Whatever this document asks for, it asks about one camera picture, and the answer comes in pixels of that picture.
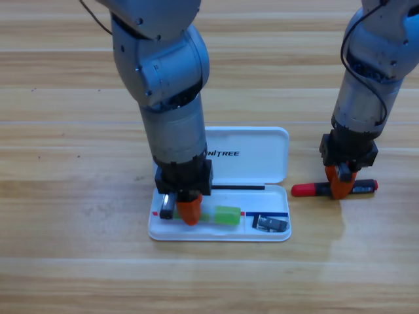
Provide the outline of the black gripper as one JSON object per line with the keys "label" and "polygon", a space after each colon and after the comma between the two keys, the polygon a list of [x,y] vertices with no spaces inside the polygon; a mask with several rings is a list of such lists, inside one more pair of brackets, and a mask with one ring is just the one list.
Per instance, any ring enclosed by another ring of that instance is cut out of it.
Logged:
{"label": "black gripper", "polygon": [[207,158],[186,163],[157,163],[155,183],[159,193],[173,194],[177,214],[189,226],[198,223],[204,196],[212,191],[213,167]]}
{"label": "black gripper", "polygon": [[332,197],[341,200],[354,187],[357,172],[374,164],[378,148],[370,133],[333,129],[323,135],[319,152]]}

